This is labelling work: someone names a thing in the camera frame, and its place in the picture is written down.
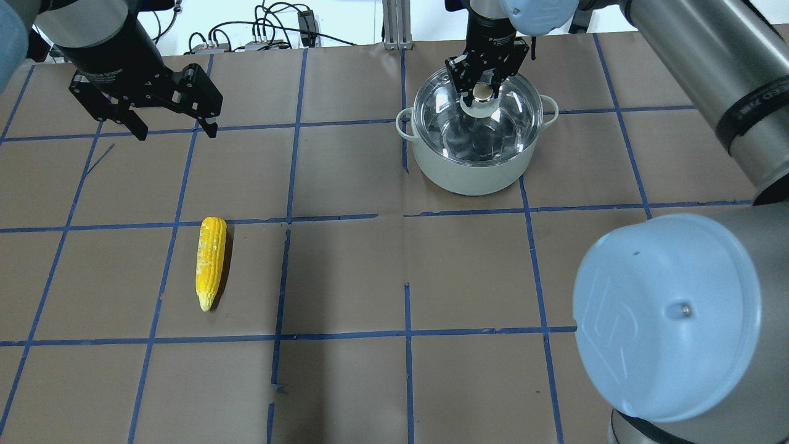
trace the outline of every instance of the white pot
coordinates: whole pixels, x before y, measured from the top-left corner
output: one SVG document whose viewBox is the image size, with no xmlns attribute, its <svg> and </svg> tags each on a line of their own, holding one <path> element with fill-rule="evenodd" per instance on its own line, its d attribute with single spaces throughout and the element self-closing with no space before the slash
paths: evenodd
<svg viewBox="0 0 789 444">
<path fill-rule="evenodd" d="M 553 125 L 559 118 L 559 105 L 556 101 L 542 94 L 540 94 L 540 98 L 553 107 L 553 118 L 541 123 L 537 136 L 526 149 L 506 162 L 490 166 L 461 163 L 449 159 L 431 149 L 418 132 L 417 134 L 404 132 L 400 127 L 401 119 L 405 116 L 411 117 L 413 107 L 400 111 L 394 124 L 400 136 L 411 142 L 413 155 L 417 159 L 419 168 L 436 185 L 452 193 L 481 196 L 502 190 L 518 180 L 526 171 L 526 167 L 529 166 L 539 133 Z"/>
</svg>

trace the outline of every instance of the blue grid line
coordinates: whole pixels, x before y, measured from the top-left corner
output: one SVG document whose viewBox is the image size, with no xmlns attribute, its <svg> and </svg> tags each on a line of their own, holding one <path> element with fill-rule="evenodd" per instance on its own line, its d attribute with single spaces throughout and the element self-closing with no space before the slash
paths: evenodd
<svg viewBox="0 0 789 444">
<path fill-rule="evenodd" d="M 95 132 L 96 136 L 98 136 L 98 134 L 101 132 L 102 125 L 103 124 L 100 122 L 99 125 L 96 127 L 96 132 Z M 28 332 L 28 339 L 25 341 L 24 344 L 22 357 L 19 360 L 19 367 L 17 367 L 17 373 L 13 377 L 13 383 L 11 385 L 11 390 L 9 391 L 8 399 L 6 400 L 6 406 L 3 409 L 2 417 L 0 417 L 0 436 L 2 436 L 2 433 L 6 428 L 6 421 L 8 420 L 8 415 L 9 412 L 11 411 L 11 404 L 13 404 L 13 398 L 17 393 L 17 388 L 19 387 L 19 381 L 22 377 L 22 371 L 24 370 L 24 365 L 27 363 L 28 360 L 28 353 L 30 352 L 30 347 L 33 342 L 33 337 L 36 334 L 36 329 L 38 329 L 39 321 L 41 320 L 41 314 L 43 313 L 44 304 L 47 302 L 47 296 L 49 295 L 49 290 L 50 287 L 52 286 L 54 272 L 58 268 L 58 261 L 60 260 L 61 253 L 63 252 L 63 245 L 65 244 L 65 238 L 69 234 L 69 226 L 71 225 L 71 220 L 74 218 L 74 212 L 77 210 L 77 202 L 79 202 L 80 200 L 82 187 L 85 184 L 85 172 L 90 168 L 91 159 L 93 158 L 93 152 L 96 149 L 96 143 L 98 141 L 99 141 L 98 137 L 93 137 L 93 143 L 91 143 L 91 149 L 90 151 L 88 151 L 88 158 L 85 159 L 85 165 L 82 168 L 82 176 L 80 179 L 80 183 L 79 185 L 77 185 L 77 191 L 74 193 L 74 199 L 71 201 L 71 209 L 69 210 L 69 217 L 66 219 L 65 227 L 63 228 L 63 234 L 60 236 L 60 243 L 58 244 L 58 249 L 55 251 L 54 259 L 52 260 L 52 266 L 50 267 L 49 275 L 47 275 L 47 282 L 44 285 L 44 289 L 41 294 L 39 305 L 36 308 L 36 315 L 33 317 L 33 323 L 30 326 L 30 331 Z"/>
<path fill-rule="evenodd" d="M 77 225 L 69 227 L 69 231 L 94 231 L 94 230 L 133 230 L 138 228 L 172 228 L 173 222 L 156 222 L 153 224 L 102 224 L 102 225 Z"/>
<path fill-rule="evenodd" d="M 266 415 L 266 444 L 271 444 L 274 438 L 274 403 L 268 403 L 268 414 Z"/>
<path fill-rule="evenodd" d="M 529 238 L 529 253 L 532 258 L 532 271 L 534 273 L 534 287 L 537 290 L 537 305 L 540 308 L 540 330 L 543 334 L 543 346 L 545 349 L 545 365 L 548 370 L 548 386 L 551 389 L 551 403 L 553 404 L 553 419 L 556 425 L 556 439 L 559 444 L 564 444 L 564 432 L 562 430 L 562 418 L 559 413 L 559 395 L 556 392 L 556 377 L 553 371 L 553 357 L 551 354 L 550 329 L 548 327 L 548 316 L 545 313 L 545 300 L 542 292 L 542 281 L 540 280 L 540 265 L 537 260 L 537 245 L 534 242 L 534 229 L 532 216 L 529 211 L 529 198 L 526 196 L 526 188 L 523 183 L 523 176 L 518 180 L 521 187 L 521 198 L 526 218 L 526 236 Z"/>
<path fill-rule="evenodd" d="M 98 159 L 96 162 L 94 162 L 94 163 L 93 163 L 93 165 L 91 165 L 91 167 L 88 169 L 88 172 L 86 172 L 86 173 L 85 173 L 85 177 L 87 177 L 89 174 L 91 174 L 91 171 L 93 171 L 93 168 L 95 168 L 95 167 L 96 167 L 96 165 L 98 165 L 98 164 L 99 164 L 99 162 L 101 162 L 101 161 L 102 161 L 102 159 L 104 158 L 104 156 L 106 156 L 107 154 L 109 154 L 109 153 L 110 153 L 110 151 L 112 151 L 112 149 L 113 149 L 113 148 L 115 148 L 115 144 L 111 144 L 111 145 L 110 145 L 110 147 L 109 147 L 109 148 L 107 148 L 107 150 L 104 152 L 104 154 L 102 154 L 102 155 L 99 157 L 99 159 Z"/>
<path fill-rule="evenodd" d="M 670 107 L 632 107 L 632 108 L 621 108 L 621 112 L 639 112 L 639 111 L 677 111 L 677 110 L 692 110 L 696 109 L 692 106 L 670 106 Z M 581 110 L 560 110 L 559 114 L 561 115 L 581 115 L 581 114 L 604 114 L 604 113 L 615 113 L 616 109 L 614 108 L 599 108 L 599 109 L 581 109 Z M 553 114 L 553 111 L 546 111 L 546 115 Z M 344 125 L 375 125 L 381 123 L 394 123 L 394 119 L 366 119 L 366 120 L 338 120 L 338 121 L 327 121 L 327 122 L 301 122 L 299 126 L 301 127 L 315 127 L 315 126 L 344 126 Z M 237 125 L 237 126 L 220 126 L 218 131 L 243 131 L 243 130 L 275 130 L 279 128 L 295 128 L 295 123 L 271 123 L 271 124 L 264 124 L 264 125 Z M 156 134 L 184 134 L 184 133 L 202 133 L 203 129 L 200 127 L 196 128 L 181 128 L 176 130 L 149 130 L 148 135 L 156 135 Z M 8 137 L 8 138 L 0 138 L 0 141 L 6 142 L 22 142 L 22 141 L 58 141 L 58 140 L 67 140 L 67 139 L 90 139 L 93 138 L 94 134 L 60 134 L 54 136 L 24 136 L 24 137 Z M 99 134 L 100 138 L 104 137 L 132 137 L 129 131 L 123 132 L 113 132 L 113 133 L 102 133 Z M 406 147 L 404 153 L 406 156 L 404 159 L 404 165 L 406 172 L 408 171 L 408 156 L 407 156 L 407 144 L 406 141 L 403 140 L 402 142 Z"/>
<path fill-rule="evenodd" d="M 22 228 L 0 228 L 2 233 L 43 233 L 47 231 L 64 231 L 65 227 L 22 227 Z"/>
<path fill-rule="evenodd" d="M 408 409 L 408 444 L 413 444 L 413 353 L 411 341 L 413 331 L 411 329 L 411 284 L 406 282 L 404 286 L 406 300 L 406 406 Z"/>
<path fill-rule="evenodd" d="M 294 189 L 296 187 L 296 162 L 298 160 L 298 138 L 301 129 L 301 105 L 304 103 L 304 83 L 307 75 L 307 48 L 301 56 L 301 76 L 298 82 L 298 100 L 296 102 L 296 124 L 294 126 L 294 148 L 290 156 L 290 182 L 288 184 L 287 222 L 291 224 L 294 217 Z"/>
<path fill-rule="evenodd" d="M 282 341 L 335 341 L 338 339 L 369 339 L 373 337 L 402 337 L 405 335 L 406 332 L 403 330 L 377 330 L 356 333 L 283 333 L 279 338 Z"/>
<path fill-rule="evenodd" d="M 550 333 L 574 333 L 578 327 L 562 325 L 548 327 Z M 422 330 L 378 330 L 349 333 L 306 333 L 279 335 L 281 341 L 335 341 L 343 339 L 370 339 L 377 337 L 415 337 L 415 336 L 476 336 L 492 334 L 536 334 L 542 333 L 542 327 L 505 327 L 484 329 L 422 329 Z M 210 344 L 216 342 L 268 342 L 277 341 L 276 334 L 250 334 L 230 336 L 197 336 L 197 337 L 156 337 L 154 344 Z M 123 345 L 147 344 L 147 337 L 120 337 L 99 339 L 45 339 L 33 340 L 31 347 L 71 346 L 71 345 Z M 21 347 L 27 341 L 0 341 L 1 347 Z"/>
<path fill-rule="evenodd" d="M 603 55 L 603 48 L 600 46 L 600 40 L 597 39 L 597 34 L 592 34 L 595 47 L 597 48 L 597 56 L 600 58 L 600 65 L 603 67 L 603 74 L 605 74 L 605 82 L 608 84 L 608 92 L 611 93 L 611 101 L 614 103 L 616 109 L 616 119 L 619 121 L 619 128 L 622 131 L 622 137 L 625 140 L 625 147 L 627 148 L 627 155 L 630 158 L 630 166 L 633 167 L 633 175 L 636 178 L 638 185 L 638 193 L 641 195 L 641 202 L 644 204 L 644 212 L 647 219 L 652 219 L 652 211 L 649 210 L 649 200 L 646 197 L 644 190 L 644 183 L 641 180 L 641 173 L 638 171 L 638 164 L 636 164 L 636 156 L 633 153 L 633 146 L 630 144 L 630 138 L 627 137 L 627 128 L 625 127 L 625 119 L 622 117 L 622 108 L 619 106 L 619 100 L 616 98 L 616 91 L 614 91 L 614 83 L 611 81 L 611 73 L 608 72 L 608 65 L 605 62 Z"/>
<path fill-rule="evenodd" d="M 35 347 L 55 345 L 121 345 L 121 344 L 146 344 L 146 337 L 119 337 L 103 339 L 42 339 L 33 341 Z"/>
<path fill-rule="evenodd" d="M 347 214 L 341 216 L 302 216 L 302 217 L 294 217 L 293 222 L 323 222 L 326 220 L 359 220 L 359 219 L 375 219 L 377 217 L 378 217 L 377 213 Z"/>
<path fill-rule="evenodd" d="M 650 208 L 693 208 L 693 207 L 713 207 L 713 206 L 737 206 L 752 205 L 751 200 L 741 201 L 706 201 L 706 202 L 661 202 L 650 203 Z M 600 211 L 610 209 L 643 209 L 643 204 L 613 204 L 613 205 L 579 205 L 579 206 L 548 206 L 532 207 L 530 213 L 548 213 L 562 211 Z M 479 214 L 520 214 L 524 209 L 505 208 L 505 209 L 457 209 L 447 211 L 425 211 L 419 214 L 406 214 L 403 217 L 432 217 L 432 216 L 469 216 Z M 341 214 L 332 216 L 300 216 L 294 217 L 293 223 L 301 222 L 322 222 L 327 220 L 360 220 L 375 219 L 379 216 L 376 213 L 366 214 Z M 271 219 L 229 219 L 228 225 L 253 225 L 253 224 L 284 224 L 287 219 L 284 217 L 273 217 Z M 188 220 L 179 222 L 179 227 L 198 227 L 202 222 L 199 220 Z M 138 228 L 172 228 L 175 222 L 144 222 L 137 224 L 98 224 L 98 225 L 72 225 L 69 231 L 92 231 L 92 230 L 131 230 Z M 0 228 L 0 234 L 4 233 L 39 233 L 64 231 L 65 227 L 19 227 L 19 228 Z"/>
<path fill-rule="evenodd" d="M 196 128 L 196 127 L 193 127 L 193 128 L 181 128 L 181 129 L 176 129 L 176 130 L 149 130 L 148 131 L 148 135 L 152 136 L 152 135 L 156 135 L 156 134 L 185 134 L 185 133 L 194 133 L 196 131 L 198 131 L 198 128 Z M 120 131 L 120 132 L 117 132 L 117 133 L 101 133 L 99 135 L 99 137 L 127 137 L 127 136 L 133 136 L 133 135 L 134 134 L 132 134 L 129 131 Z"/>
<path fill-rule="evenodd" d="M 408 99 L 406 99 L 406 50 L 400 50 L 400 108 L 406 109 L 408 107 Z M 406 132 L 406 123 L 400 122 L 403 133 Z M 406 139 L 401 141 L 402 147 L 402 169 L 406 170 L 408 174 L 408 142 Z"/>
<path fill-rule="evenodd" d="M 752 205 L 753 201 L 709 201 L 709 202 L 668 202 L 662 204 L 652 204 L 651 208 L 687 208 L 697 206 L 733 206 L 733 205 Z"/>
<path fill-rule="evenodd" d="M 414 330 L 414 336 L 469 336 L 481 334 L 527 334 L 542 333 L 542 327 L 509 327 L 503 329 L 426 329 Z"/>
<path fill-rule="evenodd" d="M 574 114 L 603 114 L 615 112 L 613 108 L 595 108 L 588 110 L 559 110 L 560 115 L 574 115 Z M 553 111 L 543 112 L 545 115 L 553 115 Z"/>
<path fill-rule="evenodd" d="M 424 211 L 419 214 L 406 214 L 403 217 L 468 216 L 473 214 L 511 214 L 523 213 L 523 208 L 504 209 L 451 209 L 446 211 Z"/>
<path fill-rule="evenodd" d="M 288 284 L 288 261 L 290 260 L 290 229 L 285 231 L 282 248 L 282 272 L 279 275 L 279 301 L 277 302 L 277 324 L 274 333 L 274 353 L 271 357 L 271 384 L 279 378 L 279 349 L 282 346 L 282 321 L 285 316 L 285 289 Z"/>
<path fill-rule="evenodd" d="M 621 112 L 640 112 L 640 111 L 682 111 L 682 110 L 694 110 L 696 109 L 693 105 L 675 105 L 675 106 L 666 106 L 666 107 L 630 107 L 630 108 L 620 108 Z"/>
<path fill-rule="evenodd" d="M 155 344 L 205 344 L 213 342 L 265 342 L 274 341 L 273 334 L 250 334 L 235 336 L 157 337 Z"/>
<path fill-rule="evenodd" d="M 338 120 L 336 122 L 302 122 L 305 126 L 345 126 L 345 125 L 379 125 L 381 123 L 394 123 L 394 119 L 364 119 L 364 120 Z"/>
<path fill-rule="evenodd" d="M 17 115 L 17 110 L 19 109 L 19 104 L 22 103 L 22 97 L 24 96 L 24 92 L 28 89 L 28 83 L 30 83 L 30 77 L 33 77 L 33 70 L 35 69 L 36 65 L 30 65 L 30 70 L 28 71 L 28 76 L 24 79 L 24 83 L 22 84 L 22 89 L 19 90 L 19 96 L 17 96 L 17 101 L 13 103 L 13 108 L 11 108 L 11 114 L 8 116 L 8 121 L 6 122 L 6 126 L 2 130 L 2 134 L 0 134 L 0 145 L 6 139 L 6 135 L 8 135 L 8 129 L 11 127 L 11 122 L 13 121 L 13 117 Z"/>
<path fill-rule="evenodd" d="M 579 205 L 579 206 L 544 206 L 529 208 L 530 213 L 548 213 L 555 211 L 597 211 L 601 209 L 643 209 L 643 204 L 616 205 Z"/>
<path fill-rule="evenodd" d="M 211 76 L 211 69 L 214 66 L 214 55 L 208 56 L 208 68 L 206 74 Z M 175 208 L 175 216 L 173 219 L 173 231 L 170 237 L 170 245 L 167 247 L 167 256 L 164 261 L 164 270 L 162 271 L 162 281 L 159 285 L 159 294 L 156 297 L 156 307 L 151 320 L 151 330 L 148 334 L 148 341 L 145 347 L 145 357 L 143 358 L 143 366 L 140 372 L 140 383 L 137 386 L 137 394 L 134 400 L 134 409 L 132 410 L 132 420 L 129 426 L 129 439 L 128 444 L 133 444 L 134 435 L 137 429 L 137 419 L 140 416 L 140 406 L 142 404 L 143 392 L 145 390 L 145 379 L 148 376 L 148 366 L 151 363 L 151 352 L 153 351 L 154 339 L 156 338 L 156 327 L 159 325 L 159 314 L 162 311 L 162 294 L 167 286 L 167 277 L 170 274 L 170 263 L 173 259 L 173 251 L 175 250 L 175 239 L 178 237 L 178 225 L 181 222 L 181 209 L 184 205 L 184 195 L 186 194 L 186 184 L 189 181 L 189 169 L 192 167 L 192 158 L 195 150 L 195 143 L 197 141 L 197 131 L 192 132 L 192 139 L 189 141 L 189 151 L 186 155 L 186 162 L 184 165 L 184 174 L 181 178 L 181 190 L 178 194 L 178 205 Z"/>
</svg>

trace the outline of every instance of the yellow corn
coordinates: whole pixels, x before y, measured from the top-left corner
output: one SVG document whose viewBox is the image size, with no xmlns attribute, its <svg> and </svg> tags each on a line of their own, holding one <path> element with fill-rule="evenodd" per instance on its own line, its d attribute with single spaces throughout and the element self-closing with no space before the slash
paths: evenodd
<svg viewBox="0 0 789 444">
<path fill-rule="evenodd" d="M 226 237 L 227 223 L 218 217 L 206 217 L 200 225 L 195 289 L 203 311 L 211 309 L 216 292 L 219 290 Z"/>
</svg>

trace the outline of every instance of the glass lid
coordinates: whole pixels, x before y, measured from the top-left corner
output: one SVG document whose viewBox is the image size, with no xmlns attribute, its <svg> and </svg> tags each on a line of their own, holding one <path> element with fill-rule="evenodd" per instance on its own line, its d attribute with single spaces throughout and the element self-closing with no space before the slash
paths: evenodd
<svg viewBox="0 0 789 444">
<path fill-rule="evenodd" d="M 501 84 L 499 98 L 488 117 L 466 114 L 442 68 L 419 89 L 413 124 L 425 143 L 449 160 L 475 167 L 503 164 L 537 138 L 543 108 L 537 91 L 520 74 Z"/>
</svg>

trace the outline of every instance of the black cable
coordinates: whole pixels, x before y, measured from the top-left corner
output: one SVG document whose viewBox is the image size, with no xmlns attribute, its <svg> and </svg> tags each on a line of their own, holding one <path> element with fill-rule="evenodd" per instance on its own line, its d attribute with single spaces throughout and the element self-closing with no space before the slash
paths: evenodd
<svg viewBox="0 0 789 444">
<path fill-rule="evenodd" d="M 192 49 L 192 39 L 194 36 L 200 36 L 200 39 L 203 40 L 203 45 L 208 46 L 208 41 L 205 39 L 205 36 L 199 32 L 193 32 L 191 36 L 189 36 L 189 53 L 194 54 L 195 51 Z"/>
<path fill-rule="evenodd" d="M 282 24 L 282 21 L 281 21 L 281 20 L 279 20 L 279 17 L 277 17 L 277 14 L 275 14 L 275 13 L 271 13 L 271 10 L 270 10 L 270 9 L 266 9 L 266 13 L 265 13 L 265 14 L 263 14 L 263 20 L 265 21 L 265 20 L 268 18 L 268 15 L 269 15 L 269 14 L 271 14 L 271 15 L 273 16 L 273 18 L 277 20 L 277 23 L 279 23 L 279 27 L 280 27 L 280 29 L 282 29 L 282 30 L 285 30 L 285 31 L 286 31 L 286 29 L 285 29 L 285 25 L 284 25 L 284 24 Z M 293 46 L 293 44 L 290 42 L 290 37 L 288 36 L 288 33 L 287 33 L 287 32 L 284 32 L 284 34 L 285 34 L 285 41 L 287 41 L 288 45 L 289 45 L 290 47 L 294 47 L 294 46 Z"/>
<path fill-rule="evenodd" d="M 239 21 L 226 21 L 226 22 L 223 22 L 223 23 L 217 24 L 217 25 L 216 25 L 214 28 L 218 28 L 218 27 L 220 27 L 220 26 L 225 26 L 225 25 L 228 25 L 228 24 L 256 24 L 256 22 L 254 22 L 254 21 L 240 21 L 240 20 L 239 20 Z M 321 37 L 326 37 L 327 39 L 334 40 L 335 42 L 344 43 L 344 44 L 346 44 L 346 45 L 350 45 L 350 46 L 352 46 L 352 47 L 355 47 L 355 46 L 357 46 L 357 45 L 356 45 L 355 43 L 353 43 L 353 42 L 349 42 L 348 40 L 343 40 L 343 39 L 339 39 L 339 38 L 337 38 L 337 37 L 329 36 L 328 34 L 323 34 L 322 32 L 315 32 L 315 31 L 302 31 L 301 29 L 295 29 L 295 28 L 286 28 L 286 27 L 284 27 L 284 26 L 277 26 L 277 25 L 275 25 L 275 24 L 270 24 L 270 25 L 268 25 L 268 26 L 270 26 L 270 27 L 272 27 L 272 28 L 276 28 L 276 29 L 282 29 L 283 31 L 303 32 L 303 33 L 305 33 L 305 34 L 309 34 L 309 35 L 311 35 L 311 36 L 321 36 Z"/>
<path fill-rule="evenodd" d="M 162 35 L 162 21 L 159 20 L 159 15 L 156 13 L 156 11 L 151 11 L 151 12 L 153 13 L 153 17 L 156 17 L 156 25 L 159 26 L 159 31 L 156 33 L 156 37 L 151 39 L 153 40 L 153 44 L 156 45 L 157 43 L 156 39 L 158 39 L 159 36 Z"/>
<path fill-rule="evenodd" d="M 262 41 L 268 40 L 268 36 L 266 36 L 266 26 L 267 25 L 271 26 L 271 41 L 273 42 L 274 40 L 276 40 L 276 38 L 277 38 L 277 28 L 274 27 L 274 23 L 272 23 L 268 19 L 265 19 L 265 21 L 264 21 L 263 18 L 259 18 L 259 19 L 257 19 L 257 21 L 259 21 L 258 26 L 257 26 L 258 31 L 260 32 L 260 28 L 263 28 L 263 35 L 260 37 L 260 41 L 262 42 Z"/>
<path fill-rule="evenodd" d="M 280 44 L 284 44 L 284 43 L 276 43 L 276 42 L 274 42 L 274 43 L 269 43 L 268 45 L 266 45 L 266 46 L 264 46 L 264 47 L 259 47 L 259 48 L 255 49 L 255 51 L 266 51 L 267 49 L 270 49 L 270 48 L 272 48 L 272 47 L 279 46 Z"/>
<path fill-rule="evenodd" d="M 173 25 L 175 24 L 175 17 L 176 17 L 177 15 L 178 15 L 178 13 L 175 11 L 175 8 L 173 8 L 173 18 L 172 18 L 172 20 L 170 20 L 170 24 L 169 24 L 169 25 L 167 25 L 167 27 L 166 27 L 166 28 L 164 28 L 164 31 L 161 31 L 161 32 L 159 33 L 159 35 L 158 35 L 158 36 L 156 36 L 156 38 L 155 38 L 155 39 L 153 39 L 153 42 L 154 42 L 154 43 L 158 43 L 158 42 L 159 42 L 159 39 L 161 39 L 162 37 L 164 37 L 164 35 L 165 35 L 165 34 L 167 34 L 168 32 L 170 32 L 170 30 L 173 28 Z"/>
<path fill-rule="evenodd" d="M 266 12 L 266 8 L 265 8 L 265 7 L 263 7 L 262 5 L 255 5 L 255 21 L 258 21 L 258 20 L 260 20 L 260 16 L 259 16 L 259 15 L 257 15 L 257 9 L 258 9 L 258 8 L 261 8 L 261 9 L 263 10 L 263 12 L 264 12 L 264 13 Z M 259 25 L 257 25 L 257 26 L 252 26 L 252 36 L 253 36 L 253 37 L 255 36 L 255 30 L 256 30 L 256 29 L 257 29 L 257 36 L 258 36 L 258 37 L 260 37 L 260 40 L 262 41 L 262 40 L 263 40 L 263 37 L 264 37 L 264 36 L 266 36 L 266 27 L 265 27 L 265 26 L 263 26 L 263 35 L 261 35 L 261 34 L 260 34 L 260 26 L 259 26 Z"/>
<path fill-rule="evenodd" d="M 282 5 L 282 8 L 277 9 L 276 11 L 271 10 L 271 8 L 279 5 Z M 305 5 L 304 3 L 288 3 L 288 2 L 274 2 L 271 4 L 271 6 L 268 7 L 268 10 L 271 11 L 271 13 L 281 13 L 282 11 L 288 8 L 293 8 L 300 13 L 304 12 L 301 9 L 298 9 L 296 6 L 304 6 L 308 11 L 310 10 L 309 6 Z"/>
<path fill-rule="evenodd" d="M 282 8 L 277 9 L 276 11 L 272 10 L 275 6 L 279 6 L 279 5 L 282 5 Z M 288 8 L 293 8 L 298 13 L 305 12 L 305 11 L 302 11 L 301 9 L 298 9 L 297 6 L 304 6 L 307 9 L 307 11 L 311 11 L 310 7 L 305 5 L 304 3 L 288 3 L 288 2 L 274 2 L 273 4 L 271 4 L 271 6 L 268 7 L 268 10 L 271 11 L 271 13 L 281 13 L 282 11 L 284 11 L 284 10 L 286 10 Z M 307 31 L 311 32 L 312 29 L 310 29 L 310 27 L 309 27 L 309 22 L 306 21 L 305 24 L 306 24 Z"/>
<path fill-rule="evenodd" d="M 266 23 L 268 23 L 269 25 L 273 25 L 274 23 L 272 21 L 268 20 L 267 18 L 263 19 L 262 17 L 257 15 L 257 9 L 258 8 L 261 8 L 264 13 L 266 12 L 266 8 L 263 7 L 262 5 L 255 6 L 255 21 L 262 21 L 262 22 L 260 22 L 256 26 L 252 27 L 252 37 L 255 38 L 255 30 L 257 30 L 257 37 L 258 38 L 256 39 L 256 41 L 259 40 L 259 41 L 262 42 L 264 40 L 268 40 L 268 36 L 266 34 Z M 263 28 L 263 34 L 262 35 L 260 34 L 260 29 L 261 28 Z M 271 40 L 273 41 L 276 38 L 276 36 L 277 36 L 277 30 L 275 28 L 272 28 L 271 29 Z"/>
<path fill-rule="evenodd" d="M 224 34 L 224 35 L 225 35 L 225 38 L 227 39 L 227 49 L 228 49 L 228 51 L 229 51 L 229 50 L 230 50 L 230 48 L 232 48 L 232 47 L 233 47 L 233 45 L 232 45 L 232 44 L 230 44 L 230 37 L 228 37 L 228 36 L 227 36 L 227 32 L 224 32 L 222 29 L 214 29 L 214 41 L 216 42 L 216 45 L 217 45 L 217 46 L 219 45 L 219 41 L 216 39 L 216 33 L 217 33 L 217 32 L 221 32 L 222 34 Z"/>
</svg>

